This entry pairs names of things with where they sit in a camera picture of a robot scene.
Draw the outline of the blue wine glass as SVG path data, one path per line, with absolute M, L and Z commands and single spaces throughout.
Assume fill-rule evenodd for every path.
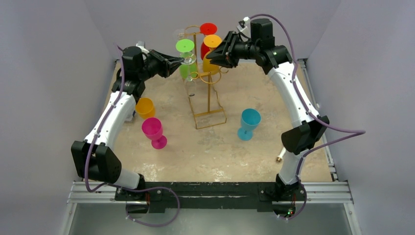
M 252 108 L 245 109 L 241 114 L 240 128 L 237 136 L 243 141 L 249 141 L 253 137 L 253 130 L 261 123 L 260 113 Z

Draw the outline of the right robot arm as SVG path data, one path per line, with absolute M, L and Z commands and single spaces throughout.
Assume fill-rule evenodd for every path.
M 255 60 L 277 87 L 293 127 L 281 134 L 288 158 L 276 175 L 274 195 L 287 199 L 300 188 L 303 160 L 316 150 L 315 144 L 326 131 L 329 119 L 314 108 L 298 81 L 293 48 L 275 44 L 271 19 L 270 15 L 258 14 L 241 20 L 238 31 L 228 32 L 207 59 L 228 69 L 237 67 L 241 59 Z

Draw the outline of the pink wine glass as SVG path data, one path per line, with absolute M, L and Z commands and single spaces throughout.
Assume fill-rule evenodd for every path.
M 147 118 L 141 126 L 144 135 L 151 141 L 154 149 L 163 149 L 167 145 L 167 138 L 163 135 L 163 126 L 156 117 Z

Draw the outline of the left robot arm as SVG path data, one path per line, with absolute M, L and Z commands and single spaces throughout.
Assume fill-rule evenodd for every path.
M 169 77 L 184 58 L 166 55 L 142 46 L 117 47 L 120 69 L 110 100 L 95 127 L 81 141 L 74 141 L 71 154 L 76 173 L 85 181 L 101 181 L 127 189 L 133 200 L 146 194 L 140 174 L 126 170 L 113 152 L 113 145 L 125 120 L 132 116 L 145 90 L 145 81 L 158 75 Z

